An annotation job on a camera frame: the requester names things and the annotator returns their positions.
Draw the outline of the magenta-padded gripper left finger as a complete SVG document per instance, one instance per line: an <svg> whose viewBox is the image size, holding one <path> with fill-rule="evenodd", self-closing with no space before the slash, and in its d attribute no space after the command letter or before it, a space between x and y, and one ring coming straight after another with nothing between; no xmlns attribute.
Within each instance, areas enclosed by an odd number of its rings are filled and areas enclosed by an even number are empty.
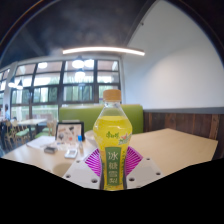
<svg viewBox="0 0 224 224"><path fill-rule="evenodd" d="M76 160L63 178L84 188L99 189L101 181L99 150L95 149L84 159Z"/></svg>

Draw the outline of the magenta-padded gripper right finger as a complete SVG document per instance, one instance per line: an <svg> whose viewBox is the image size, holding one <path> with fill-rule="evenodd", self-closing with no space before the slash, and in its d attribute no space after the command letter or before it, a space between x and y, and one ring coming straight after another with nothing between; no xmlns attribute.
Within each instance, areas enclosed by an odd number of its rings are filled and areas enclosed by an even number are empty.
<svg viewBox="0 0 224 224"><path fill-rule="evenodd" d="M124 171L127 189L140 188L163 177L150 157L143 157L131 146L127 149Z"/></svg>

